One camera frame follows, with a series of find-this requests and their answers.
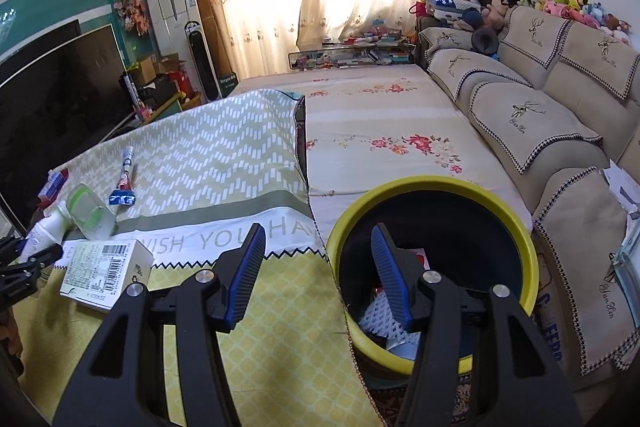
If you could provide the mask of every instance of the toothpaste box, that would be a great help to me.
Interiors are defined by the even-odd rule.
[[[127,286],[147,284],[154,256],[137,239],[78,241],[60,295],[108,312]]]

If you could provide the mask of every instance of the yellow bin rim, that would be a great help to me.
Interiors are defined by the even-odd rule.
[[[536,295],[538,293],[538,260],[529,232],[524,227],[520,218],[500,198],[479,185],[446,176],[411,176],[408,178],[400,178],[380,185],[379,187],[372,188],[369,192],[363,194],[350,204],[349,208],[344,211],[340,219],[335,223],[326,243],[326,250],[329,254],[331,266],[334,270],[334,277],[338,285],[340,281],[338,273],[340,269],[340,253],[342,252],[347,236],[351,233],[351,230],[353,230],[358,220],[374,206],[382,203],[382,201],[399,194],[413,192],[414,190],[440,190],[464,196],[481,204],[494,214],[495,217],[500,219],[511,233],[511,237],[518,249],[520,263],[522,264],[520,305],[527,315],[530,315],[533,311],[533,305],[536,302]],[[346,312],[346,316],[347,326],[353,339],[353,345],[359,352],[370,360],[396,373],[400,373],[401,375],[411,374],[414,368],[413,360],[403,359],[380,347],[365,335],[351,318],[349,312]],[[471,368],[471,355],[460,359],[460,363],[458,364],[459,374],[468,373],[471,371]]]

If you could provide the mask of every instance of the beige sofa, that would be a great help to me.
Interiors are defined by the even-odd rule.
[[[626,214],[600,169],[613,160],[640,181],[640,54],[604,33],[517,7],[500,61],[470,34],[420,33],[421,66],[494,151],[534,218],[538,318],[588,420],[638,350],[609,255]]]

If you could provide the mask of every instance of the trash bin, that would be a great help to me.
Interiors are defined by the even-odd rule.
[[[373,366],[410,375],[414,362],[391,354],[358,327],[380,284],[371,229],[385,223],[399,248],[424,248],[431,269],[459,286],[487,291],[507,285],[527,314],[538,291],[538,263],[529,232],[502,200],[479,185],[445,176],[402,178],[370,190],[335,224],[327,251],[347,307],[353,346]],[[463,328],[459,372],[471,371],[473,338]]]

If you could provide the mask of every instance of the metal screw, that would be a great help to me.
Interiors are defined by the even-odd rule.
[[[144,286],[142,284],[140,284],[139,282],[134,282],[133,284],[127,286],[127,295],[129,297],[137,297],[142,293],[143,289]]]
[[[442,281],[442,275],[436,272],[436,270],[427,270],[422,274],[422,278],[429,284],[437,284]]]
[[[198,273],[196,273],[196,281],[203,284],[212,280],[213,277],[215,276],[213,275],[213,272],[211,270],[200,270]]]
[[[504,284],[495,285],[493,290],[494,290],[494,294],[497,297],[500,297],[502,299],[504,299],[505,297],[508,297],[511,294],[510,289],[508,289],[507,286],[505,286]]]

